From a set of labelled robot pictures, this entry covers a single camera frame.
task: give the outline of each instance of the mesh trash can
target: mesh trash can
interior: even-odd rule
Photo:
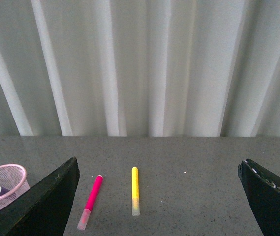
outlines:
[[[25,168],[20,165],[8,164],[0,166],[0,186],[9,190],[0,195],[0,210],[29,190],[26,175]]]

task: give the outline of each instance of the pink marker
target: pink marker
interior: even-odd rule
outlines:
[[[79,230],[84,230],[86,228],[87,225],[87,221],[89,220],[91,211],[93,209],[94,203],[96,201],[96,197],[98,195],[98,192],[100,190],[101,184],[102,184],[102,176],[97,176],[93,189],[90,193],[89,199],[86,202],[84,211],[82,213],[81,219],[79,224],[77,225],[77,228]]]

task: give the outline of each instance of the gray countertop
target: gray countertop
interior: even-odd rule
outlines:
[[[280,176],[280,138],[0,137],[0,165],[24,166],[31,187],[73,156],[81,176],[65,236],[261,236],[237,166],[250,158]],[[136,217],[133,166],[139,168]],[[79,231],[97,175],[103,185]]]

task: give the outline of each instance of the white curtain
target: white curtain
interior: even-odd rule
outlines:
[[[0,135],[280,136],[280,1],[0,0]]]

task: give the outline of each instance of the pen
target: pen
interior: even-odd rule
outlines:
[[[132,215],[140,215],[139,170],[132,168]]]
[[[92,188],[92,191],[90,193],[90,196],[89,196],[89,198],[86,202],[86,205],[85,205],[85,208],[83,210],[83,213],[82,213],[81,219],[79,221],[79,224],[77,225],[77,228],[79,230],[84,230],[86,228],[87,221],[89,220],[91,211],[92,211],[94,203],[96,201],[96,197],[97,197],[99,189],[101,187],[102,180],[103,180],[102,176],[97,176],[97,178],[95,180],[95,183],[94,183],[94,186]]]

